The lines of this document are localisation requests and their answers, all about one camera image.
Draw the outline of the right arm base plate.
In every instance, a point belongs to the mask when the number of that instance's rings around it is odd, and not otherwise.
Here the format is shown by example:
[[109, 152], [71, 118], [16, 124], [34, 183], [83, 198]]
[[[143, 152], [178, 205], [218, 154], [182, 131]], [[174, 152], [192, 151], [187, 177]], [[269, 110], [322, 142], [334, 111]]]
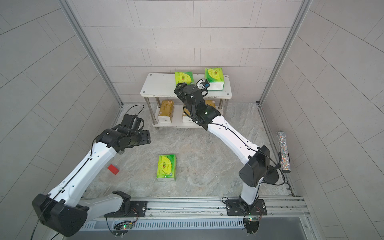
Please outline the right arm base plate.
[[248, 205], [242, 199], [226, 199], [228, 216], [266, 216], [268, 214], [263, 199], [257, 198], [252, 205]]

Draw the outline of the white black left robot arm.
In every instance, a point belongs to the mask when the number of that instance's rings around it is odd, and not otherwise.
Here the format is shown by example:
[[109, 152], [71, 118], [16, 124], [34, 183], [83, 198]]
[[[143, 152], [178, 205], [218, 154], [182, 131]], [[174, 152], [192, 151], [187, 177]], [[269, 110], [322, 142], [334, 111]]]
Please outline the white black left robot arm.
[[130, 195], [122, 191], [92, 200], [83, 200], [86, 189], [103, 167], [125, 149], [150, 144], [144, 120], [125, 114], [122, 122], [97, 135], [90, 151], [74, 170], [48, 194], [38, 194], [32, 206], [38, 223], [65, 237], [77, 233], [85, 223], [97, 217], [139, 217], [131, 206]]

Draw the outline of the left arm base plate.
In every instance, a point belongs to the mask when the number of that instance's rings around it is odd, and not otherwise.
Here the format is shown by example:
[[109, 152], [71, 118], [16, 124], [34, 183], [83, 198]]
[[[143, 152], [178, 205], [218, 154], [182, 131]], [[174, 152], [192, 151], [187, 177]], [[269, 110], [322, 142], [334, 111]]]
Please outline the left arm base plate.
[[105, 214], [105, 218], [140, 218], [144, 217], [147, 210], [147, 201], [130, 201], [123, 203], [117, 212]]

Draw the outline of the green tissue pack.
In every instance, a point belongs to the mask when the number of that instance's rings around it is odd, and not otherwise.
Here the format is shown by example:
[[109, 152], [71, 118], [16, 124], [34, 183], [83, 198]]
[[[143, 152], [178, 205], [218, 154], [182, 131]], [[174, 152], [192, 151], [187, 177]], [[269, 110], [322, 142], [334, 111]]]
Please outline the green tissue pack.
[[157, 180], [159, 182], [176, 180], [176, 155], [160, 155], [157, 168]]
[[210, 82], [208, 90], [222, 91], [225, 85], [225, 79], [222, 68], [206, 68], [205, 78]]
[[175, 72], [175, 84], [186, 83], [187, 85], [194, 83], [194, 77], [192, 72]]

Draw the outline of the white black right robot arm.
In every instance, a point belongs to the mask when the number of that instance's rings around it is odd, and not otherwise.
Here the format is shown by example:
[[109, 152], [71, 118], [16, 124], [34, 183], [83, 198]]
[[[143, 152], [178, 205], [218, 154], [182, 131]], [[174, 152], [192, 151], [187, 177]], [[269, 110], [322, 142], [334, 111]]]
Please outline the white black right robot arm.
[[255, 205], [260, 184], [268, 172], [269, 149], [248, 141], [236, 131], [222, 114], [206, 104], [203, 92], [205, 85], [177, 84], [174, 93], [184, 104], [187, 116], [198, 126], [214, 134], [224, 142], [244, 165], [239, 171], [243, 189], [239, 197], [242, 208], [248, 210]]

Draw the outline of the gold tissue pack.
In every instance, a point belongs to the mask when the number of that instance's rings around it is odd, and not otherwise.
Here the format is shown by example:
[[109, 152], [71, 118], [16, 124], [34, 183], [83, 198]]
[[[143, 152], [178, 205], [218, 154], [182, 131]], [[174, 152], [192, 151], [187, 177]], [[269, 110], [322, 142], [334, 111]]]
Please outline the gold tissue pack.
[[159, 109], [158, 120], [162, 124], [170, 124], [173, 118], [174, 101], [164, 100]]
[[185, 106], [183, 106], [183, 111], [182, 111], [182, 122], [183, 123], [193, 123], [194, 122], [191, 119], [190, 113]]
[[213, 100], [205, 100], [205, 104], [206, 104], [207, 108], [215, 108], [216, 107], [215, 101], [213, 101]]

